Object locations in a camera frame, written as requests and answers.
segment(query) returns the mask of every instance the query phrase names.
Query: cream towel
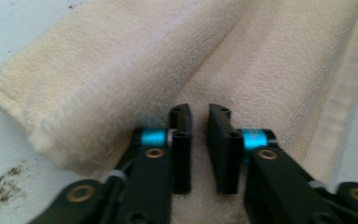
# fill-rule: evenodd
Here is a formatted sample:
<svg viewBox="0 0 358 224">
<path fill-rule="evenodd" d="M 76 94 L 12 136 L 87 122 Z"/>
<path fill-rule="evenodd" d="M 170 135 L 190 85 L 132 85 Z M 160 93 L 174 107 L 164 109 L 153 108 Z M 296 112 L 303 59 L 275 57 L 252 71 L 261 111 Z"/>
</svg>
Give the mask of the cream towel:
<svg viewBox="0 0 358 224">
<path fill-rule="evenodd" d="M 190 103 L 193 191 L 173 223 L 242 223 L 242 195 L 215 196 L 208 104 L 272 129 L 325 181 L 358 83 L 357 19 L 358 0 L 89 0 L 0 66 L 0 108 L 37 151 L 98 178 L 135 127 Z"/>
</svg>

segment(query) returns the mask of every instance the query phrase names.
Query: dirt speck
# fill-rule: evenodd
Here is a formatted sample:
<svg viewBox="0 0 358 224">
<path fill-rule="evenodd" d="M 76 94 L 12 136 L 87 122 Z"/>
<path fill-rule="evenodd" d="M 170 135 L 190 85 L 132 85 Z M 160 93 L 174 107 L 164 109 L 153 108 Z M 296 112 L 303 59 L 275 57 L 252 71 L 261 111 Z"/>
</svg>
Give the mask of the dirt speck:
<svg viewBox="0 0 358 224">
<path fill-rule="evenodd" d="M 17 186 L 21 181 L 22 166 L 16 166 L 8 169 L 0 175 L 0 208 L 20 197 L 25 197 L 25 192 Z"/>
</svg>

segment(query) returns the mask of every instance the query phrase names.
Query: folded towel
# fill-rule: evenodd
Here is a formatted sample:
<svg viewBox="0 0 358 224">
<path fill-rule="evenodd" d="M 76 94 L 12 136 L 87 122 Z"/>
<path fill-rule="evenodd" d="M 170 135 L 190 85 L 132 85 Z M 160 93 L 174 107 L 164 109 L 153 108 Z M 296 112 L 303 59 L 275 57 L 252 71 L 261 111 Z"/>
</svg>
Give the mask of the folded towel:
<svg viewBox="0 0 358 224">
<path fill-rule="evenodd" d="M 358 0 L 89 0 L 0 66 L 0 108 L 62 169 L 100 178 L 134 128 L 189 103 L 193 191 L 172 221 L 241 223 L 241 194 L 215 196 L 208 104 L 272 129 L 325 181 L 358 83 L 358 57 L 343 66 L 357 19 Z"/>
</svg>

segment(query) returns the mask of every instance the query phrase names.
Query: towel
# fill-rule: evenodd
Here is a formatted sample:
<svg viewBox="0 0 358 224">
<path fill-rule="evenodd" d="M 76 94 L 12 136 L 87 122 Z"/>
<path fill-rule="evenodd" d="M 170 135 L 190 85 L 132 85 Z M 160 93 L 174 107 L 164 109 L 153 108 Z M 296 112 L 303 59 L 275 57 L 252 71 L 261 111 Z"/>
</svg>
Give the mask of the towel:
<svg viewBox="0 0 358 224">
<path fill-rule="evenodd" d="M 136 127 L 194 117 L 192 192 L 172 223 L 245 223 L 216 195 L 208 104 L 269 128 L 327 181 L 358 85 L 358 0 L 89 0 L 0 66 L 0 108 L 60 168 L 102 178 Z"/>
</svg>

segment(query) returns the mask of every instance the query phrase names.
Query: towel fold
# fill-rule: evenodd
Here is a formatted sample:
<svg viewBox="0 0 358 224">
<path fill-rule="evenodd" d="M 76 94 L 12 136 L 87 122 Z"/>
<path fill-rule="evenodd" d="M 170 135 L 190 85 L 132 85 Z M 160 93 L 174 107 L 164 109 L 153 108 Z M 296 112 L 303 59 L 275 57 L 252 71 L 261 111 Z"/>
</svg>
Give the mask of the towel fold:
<svg viewBox="0 0 358 224">
<path fill-rule="evenodd" d="M 0 66 L 0 108 L 62 169 L 100 178 L 134 128 L 188 103 L 193 190 L 172 221 L 242 223 L 241 194 L 215 196 L 208 104 L 326 181 L 357 84 L 358 0 L 89 0 Z"/>
</svg>

